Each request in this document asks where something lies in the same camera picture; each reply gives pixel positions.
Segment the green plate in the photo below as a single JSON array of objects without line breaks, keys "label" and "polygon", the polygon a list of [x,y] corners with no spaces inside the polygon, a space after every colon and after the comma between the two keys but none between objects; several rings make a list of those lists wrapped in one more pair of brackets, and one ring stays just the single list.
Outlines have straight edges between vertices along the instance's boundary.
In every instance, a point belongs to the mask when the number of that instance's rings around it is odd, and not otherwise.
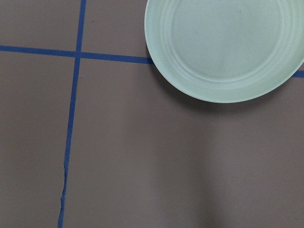
[{"label": "green plate", "polygon": [[144,32],[161,75],[208,102],[265,95],[304,62],[301,0],[149,0]]}]

